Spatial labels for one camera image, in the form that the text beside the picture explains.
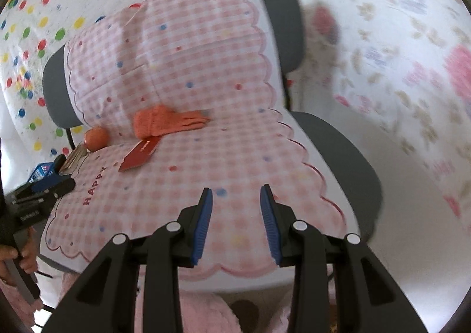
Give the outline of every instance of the blue dot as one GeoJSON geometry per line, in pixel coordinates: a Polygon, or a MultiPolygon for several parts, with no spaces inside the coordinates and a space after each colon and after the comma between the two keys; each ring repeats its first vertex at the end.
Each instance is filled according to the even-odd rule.
{"type": "Polygon", "coordinates": [[[218,188],[216,190],[216,195],[226,197],[228,195],[228,192],[224,188],[218,188]]]}

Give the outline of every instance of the yellow dot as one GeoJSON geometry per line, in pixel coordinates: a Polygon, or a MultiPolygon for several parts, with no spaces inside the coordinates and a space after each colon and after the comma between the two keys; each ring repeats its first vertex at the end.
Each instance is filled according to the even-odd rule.
{"type": "Polygon", "coordinates": [[[77,126],[77,127],[72,128],[72,132],[74,134],[79,134],[82,130],[83,130],[82,126],[77,126]]]}
{"type": "Polygon", "coordinates": [[[44,26],[48,24],[48,21],[49,21],[48,17],[41,18],[41,20],[39,21],[39,27],[43,28],[44,26]]]}
{"type": "Polygon", "coordinates": [[[80,28],[82,27],[82,25],[83,25],[84,22],[85,22],[85,18],[80,17],[80,18],[77,19],[77,21],[75,21],[74,27],[75,27],[76,29],[80,29],[80,28]]]}

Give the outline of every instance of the pink fluffy clothing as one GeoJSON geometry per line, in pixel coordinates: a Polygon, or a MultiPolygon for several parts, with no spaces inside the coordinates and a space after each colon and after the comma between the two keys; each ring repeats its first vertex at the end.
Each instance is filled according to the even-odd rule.
{"type": "Polygon", "coordinates": [[[16,287],[7,285],[0,280],[0,289],[10,303],[15,313],[20,317],[28,328],[34,326],[34,313],[36,310],[42,309],[42,301],[36,300],[34,304],[29,305],[20,295],[16,287]]]}
{"type": "MultiPolygon", "coordinates": [[[[64,274],[61,298],[77,278],[77,274],[64,274]]],[[[134,333],[142,332],[143,301],[141,290],[136,299],[134,333]]],[[[241,333],[237,317],[219,296],[181,291],[180,306],[185,333],[241,333]]]]}

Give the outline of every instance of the blue basket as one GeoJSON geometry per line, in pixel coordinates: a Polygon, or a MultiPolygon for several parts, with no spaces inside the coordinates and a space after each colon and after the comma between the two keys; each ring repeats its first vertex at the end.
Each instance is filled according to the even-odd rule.
{"type": "Polygon", "coordinates": [[[45,178],[46,176],[52,175],[54,171],[52,168],[53,163],[54,162],[50,161],[48,163],[38,164],[38,166],[34,169],[34,172],[29,177],[28,182],[34,183],[38,180],[41,180],[42,178],[45,178]]]}

